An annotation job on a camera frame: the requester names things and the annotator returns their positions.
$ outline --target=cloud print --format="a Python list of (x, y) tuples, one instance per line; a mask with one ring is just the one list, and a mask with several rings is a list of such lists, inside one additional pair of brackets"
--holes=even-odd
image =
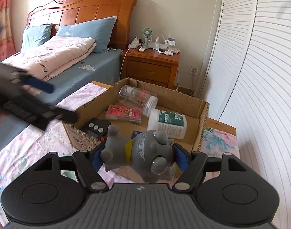
[(79, 67), (81, 69), (86, 69), (86, 70), (92, 70), (92, 71), (95, 71), (96, 69), (90, 65), (85, 65), (85, 66), (81, 66)]

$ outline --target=cardboard box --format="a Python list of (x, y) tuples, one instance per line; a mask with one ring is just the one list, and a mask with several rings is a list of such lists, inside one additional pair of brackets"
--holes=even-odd
[[(94, 98), (87, 104), (79, 107), (76, 111), (79, 114), (79, 121), (74, 124), (63, 123), (65, 131), (68, 135), (70, 143), (77, 150), (92, 150), (99, 145), (100, 141), (80, 131), (84, 125), (92, 118), (105, 119), (105, 113), (110, 104), (118, 104), (118, 94), (124, 85), (130, 85), (149, 92), (157, 94), (157, 109), (176, 111), (186, 115), (187, 131), (183, 139), (175, 139), (189, 152), (200, 151), (201, 143), (205, 131), (206, 118), (209, 104), (206, 101), (198, 100), (194, 97), (185, 95), (175, 90), (167, 89), (158, 85), (145, 83), (131, 78), (123, 79), (101, 95)], [(119, 126), (119, 133), (122, 136), (131, 138), (132, 132), (146, 131), (148, 118), (142, 115), (141, 124), (133, 124), (129, 122), (111, 121), (112, 124)], [(124, 177), (140, 183), (142, 179), (130, 167), (123, 167), (115, 170)]]

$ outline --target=blue pillow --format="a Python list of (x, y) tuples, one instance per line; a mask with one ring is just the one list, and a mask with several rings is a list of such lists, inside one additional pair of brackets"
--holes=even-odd
[(116, 20), (117, 16), (112, 16), (75, 25), (61, 25), (56, 35), (93, 38), (97, 45), (92, 52), (104, 52), (107, 49)]
[(39, 26), (26, 27), (22, 37), (21, 51), (37, 47), (50, 39), (52, 23)]

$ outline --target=louvered door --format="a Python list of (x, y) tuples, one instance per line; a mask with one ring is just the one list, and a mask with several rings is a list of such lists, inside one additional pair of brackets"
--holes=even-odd
[(258, 0), (246, 58), (220, 121), (241, 159), (278, 191), (273, 220), (291, 228), (291, 0)]
[(231, 87), (251, 22), (253, 0), (224, 0), (217, 37), (200, 94), (209, 102), (209, 117), (216, 118)]

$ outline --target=rubber toy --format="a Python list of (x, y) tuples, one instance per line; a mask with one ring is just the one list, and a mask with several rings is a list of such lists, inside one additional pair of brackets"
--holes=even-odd
[(105, 148), (100, 154), (105, 171), (130, 166), (145, 183), (172, 180), (173, 139), (157, 130), (142, 132), (135, 139), (123, 137), (118, 132), (117, 125), (108, 127)]

